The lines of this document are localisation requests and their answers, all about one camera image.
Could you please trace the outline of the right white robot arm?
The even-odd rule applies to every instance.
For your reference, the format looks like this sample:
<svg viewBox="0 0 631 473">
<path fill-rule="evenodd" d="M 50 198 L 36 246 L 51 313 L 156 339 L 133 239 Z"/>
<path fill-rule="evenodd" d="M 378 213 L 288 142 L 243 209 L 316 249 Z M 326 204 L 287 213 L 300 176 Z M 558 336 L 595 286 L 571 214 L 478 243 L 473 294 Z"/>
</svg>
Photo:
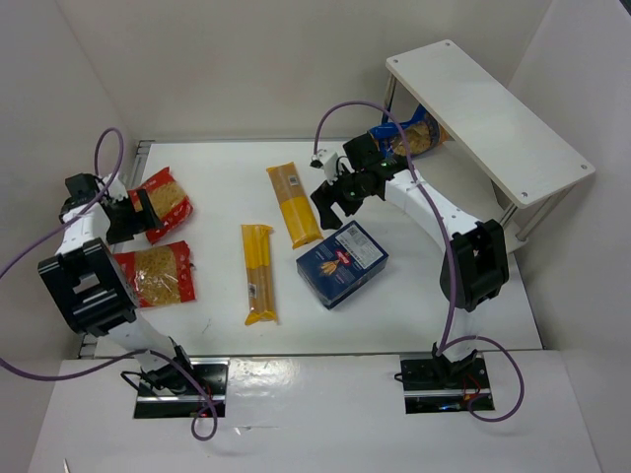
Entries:
<svg viewBox="0 0 631 473">
<path fill-rule="evenodd" d="M 310 165 L 322 169 L 325 180 L 312 200 L 321 227 L 338 230 L 341 220 L 334 205 L 352 216 L 366 198 L 378 196 L 410 217 L 443 252 L 440 287 L 449 306 L 445 328 L 432 349 L 431 367 L 434 379 L 447 383 L 473 364 L 474 350 L 462 355 L 451 351 L 472 340 L 470 314 L 496 298 L 509 279 L 505 233 L 497 221 L 480 221 L 433 188 L 413 164 L 408 139 L 401 144 L 402 155 L 385 156 L 365 133 L 344 144 L 346 164 L 332 150 L 315 146 Z"/>
</svg>

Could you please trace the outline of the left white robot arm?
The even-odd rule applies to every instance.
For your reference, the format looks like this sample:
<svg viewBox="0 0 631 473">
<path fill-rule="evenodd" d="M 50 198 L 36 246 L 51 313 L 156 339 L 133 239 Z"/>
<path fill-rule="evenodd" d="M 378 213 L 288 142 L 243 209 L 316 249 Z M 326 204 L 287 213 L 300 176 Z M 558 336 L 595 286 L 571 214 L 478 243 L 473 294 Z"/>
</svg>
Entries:
<svg viewBox="0 0 631 473">
<path fill-rule="evenodd" d="M 164 226 L 148 193 L 139 192 L 135 207 L 112 174 L 101 179 L 79 173 L 65 185 L 69 197 L 59 215 L 63 239 L 55 254 L 38 264 L 39 277 L 71 330 L 110 338 L 131 352 L 154 390 L 185 393 L 193 375 L 187 354 L 137 312 L 140 300 L 110 250 Z"/>
</svg>

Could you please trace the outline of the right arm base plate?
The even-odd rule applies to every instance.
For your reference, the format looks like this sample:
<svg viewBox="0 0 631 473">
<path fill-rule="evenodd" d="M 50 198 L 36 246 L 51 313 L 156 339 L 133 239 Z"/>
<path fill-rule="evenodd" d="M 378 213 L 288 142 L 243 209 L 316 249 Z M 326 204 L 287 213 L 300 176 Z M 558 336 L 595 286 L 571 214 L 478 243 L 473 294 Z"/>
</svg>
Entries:
<svg viewBox="0 0 631 473">
<path fill-rule="evenodd" d="M 480 355 L 470 358 L 467 368 L 444 379 L 439 379 L 430 356 L 402 358 L 393 379 L 402 385 L 406 414 L 466 412 L 470 401 L 474 411 L 494 410 L 485 360 Z"/>
</svg>

